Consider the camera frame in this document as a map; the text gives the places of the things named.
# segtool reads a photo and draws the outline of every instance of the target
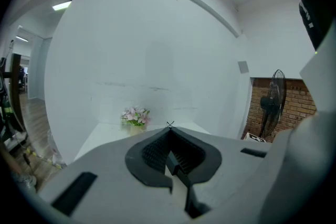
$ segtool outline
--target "brick wall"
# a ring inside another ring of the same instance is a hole
[[[267,96],[269,83],[270,79],[254,79],[250,109],[242,138],[247,132],[255,135],[260,133],[263,118],[260,98]],[[315,103],[302,80],[287,80],[286,83],[287,96],[284,111],[271,136],[266,138],[267,142],[273,142],[278,132],[296,127],[300,121],[316,112]]]

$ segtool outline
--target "wooden floor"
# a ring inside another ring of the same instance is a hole
[[[43,100],[31,99],[28,100],[27,94],[20,94],[20,104],[25,127],[28,133],[27,143],[25,147],[34,150],[37,155],[44,159],[52,158],[52,150],[48,145],[47,132],[49,130],[49,122],[47,118],[46,105]],[[13,153],[13,156],[26,173],[34,173],[37,178],[36,190],[43,188],[45,183],[50,180],[60,170],[44,160],[29,154],[30,165],[26,164],[23,159],[23,149],[19,148]]]

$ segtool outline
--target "electric fan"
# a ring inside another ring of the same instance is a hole
[[[286,78],[281,70],[275,71],[269,84],[267,96],[260,99],[260,106],[264,110],[259,137],[266,137],[273,132],[282,115],[286,100]]]

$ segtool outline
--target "ceiling light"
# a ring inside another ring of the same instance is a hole
[[[25,41],[25,42],[28,42],[27,39],[24,39],[24,38],[22,38],[22,37],[16,36],[16,38],[21,39],[21,40],[23,40],[23,41]]]
[[[71,3],[71,1],[68,1],[68,2],[65,2],[65,3],[58,4],[56,6],[52,6],[52,8],[54,10],[59,10],[59,9],[67,8],[67,7],[69,7],[70,3]]]

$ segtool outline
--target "white backdrop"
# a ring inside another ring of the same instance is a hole
[[[195,121],[229,136],[239,85],[236,40],[189,0],[73,0],[51,42],[45,98],[58,148],[70,163],[98,122],[125,107],[151,124]]]

